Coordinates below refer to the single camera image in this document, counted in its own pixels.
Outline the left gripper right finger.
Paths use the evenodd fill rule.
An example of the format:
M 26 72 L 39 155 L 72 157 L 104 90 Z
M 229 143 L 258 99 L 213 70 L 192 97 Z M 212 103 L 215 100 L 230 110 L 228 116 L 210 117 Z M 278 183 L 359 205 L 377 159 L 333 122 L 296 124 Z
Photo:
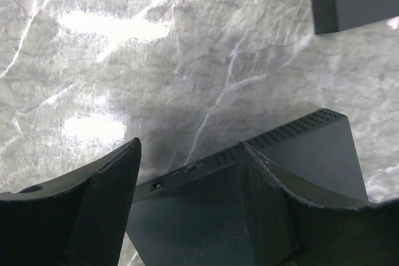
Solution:
M 397 265 L 398 201 L 329 191 L 239 144 L 239 177 L 256 265 Z

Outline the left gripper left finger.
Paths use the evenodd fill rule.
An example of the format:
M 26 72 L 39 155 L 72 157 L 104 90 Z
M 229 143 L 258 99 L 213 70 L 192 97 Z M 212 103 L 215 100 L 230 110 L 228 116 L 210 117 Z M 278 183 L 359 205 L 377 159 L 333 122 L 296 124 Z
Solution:
M 117 265 L 137 183 L 134 138 L 69 173 L 1 194 L 2 265 Z

